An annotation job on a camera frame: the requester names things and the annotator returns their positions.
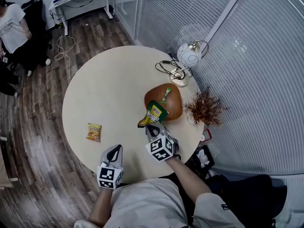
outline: chip bag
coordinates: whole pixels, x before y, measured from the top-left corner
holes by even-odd
[[[137,127],[145,127],[149,124],[161,123],[167,115],[167,111],[160,104],[156,101],[150,101],[146,116],[139,121]]]
[[[88,123],[87,126],[89,128],[89,133],[87,134],[86,138],[99,142],[100,141],[101,126],[92,125],[90,123]]]

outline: person's hand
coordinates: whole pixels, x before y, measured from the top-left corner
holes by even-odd
[[[159,123],[152,123],[146,126],[146,134],[149,144],[146,149],[158,161],[167,160],[173,156],[178,156],[178,140],[171,136],[168,129]]]
[[[32,38],[32,33],[30,31],[25,32],[27,38],[30,40]]]
[[[178,152],[180,151],[180,146],[179,146],[179,142],[177,139],[173,138],[172,136],[169,136],[170,140],[173,140],[173,156],[169,159],[175,159],[175,157],[177,157],[179,160],[181,160],[181,156],[178,154]]]
[[[97,183],[101,188],[116,189],[123,176],[123,147],[121,144],[106,149],[97,166]]]

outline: desk lamp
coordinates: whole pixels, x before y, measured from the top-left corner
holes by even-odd
[[[207,47],[204,53],[200,50],[199,42],[206,44],[203,48],[204,51]],[[169,75],[170,81],[178,87],[185,87],[190,79],[185,70],[197,65],[197,63],[206,55],[208,50],[209,44],[204,40],[194,40],[182,44],[177,50],[177,59],[183,65],[183,68],[173,69]]]

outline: power cord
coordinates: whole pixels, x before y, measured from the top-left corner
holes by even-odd
[[[66,7],[69,7],[69,8],[73,8],[73,9],[78,9],[78,8],[82,8],[82,7],[84,7],[85,5],[88,5],[88,4],[90,4],[91,2],[93,2],[94,0],[91,0],[91,1],[89,1],[88,3],[86,3],[86,4],[84,4],[84,5],[81,5],[81,6],[79,6],[79,7],[72,7],[72,6],[68,6],[68,5],[63,5],[63,6],[66,6]]]
[[[68,58],[68,66],[69,66],[69,70],[68,70],[68,75],[69,75],[69,77],[70,77],[70,82],[71,82],[71,60],[70,60],[70,57],[67,55],[67,53],[75,46],[75,38],[74,37],[71,37],[71,36],[62,36],[62,34],[61,34],[61,26],[59,27],[59,31],[60,31],[60,37],[59,37],[59,39],[57,40],[57,42],[56,42],[56,44],[57,44],[57,46],[58,46],[58,54],[56,55],[56,56],[54,56],[54,60],[55,61],[58,61],[58,60],[60,60],[60,59],[62,59],[63,57],[67,57]],[[73,46],[69,49],[69,50],[67,50],[67,51],[65,51],[61,46],[60,46],[60,44],[61,44],[61,42],[62,42],[62,38],[72,38],[73,40],[74,40],[74,44],[73,44]]]
[[[181,73],[183,75],[179,74],[179,76],[176,76],[175,73],[174,74],[171,73],[172,69],[170,69],[170,70],[165,69],[164,64],[171,65],[171,66],[175,67],[176,68],[175,72],[177,72],[178,70],[182,69],[180,66],[178,66],[176,60],[173,58],[173,56],[172,56],[171,53],[169,53],[169,56],[172,58],[172,60],[171,61],[163,60],[163,61],[155,64],[156,70],[158,70],[158,71],[160,71],[160,72],[162,72],[164,74],[168,74],[168,75],[170,75],[174,79],[183,80],[186,77],[186,74],[185,74],[184,71],[181,71]],[[191,75],[189,77],[192,77],[193,72],[192,72],[191,68],[188,68],[188,70],[191,72]]]
[[[65,15],[64,12],[62,11],[62,14],[56,14],[56,13],[53,13],[52,11],[49,12],[50,16],[52,17],[54,23],[56,24],[55,22],[55,16],[61,16],[59,19],[56,19],[56,20],[61,20],[63,18],[63,16]]]

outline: brown bowl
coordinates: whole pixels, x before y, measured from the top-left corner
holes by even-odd
[[[166,93],[167,87],[171,89],[171,92],[166,97],[166,104],[160,103],[164,94]],[[148,107],[148,103],[151,100],[155,100],[160,105],[166,109],[168,112],[165,121],[170,121],[177,119],[182,114],[182,103],[181,103],[181,94],[180,90],[177,86],[167,83],[163,85],[159,85],[151,90],[149,90],[144,96],[144,104],[146,108]]]

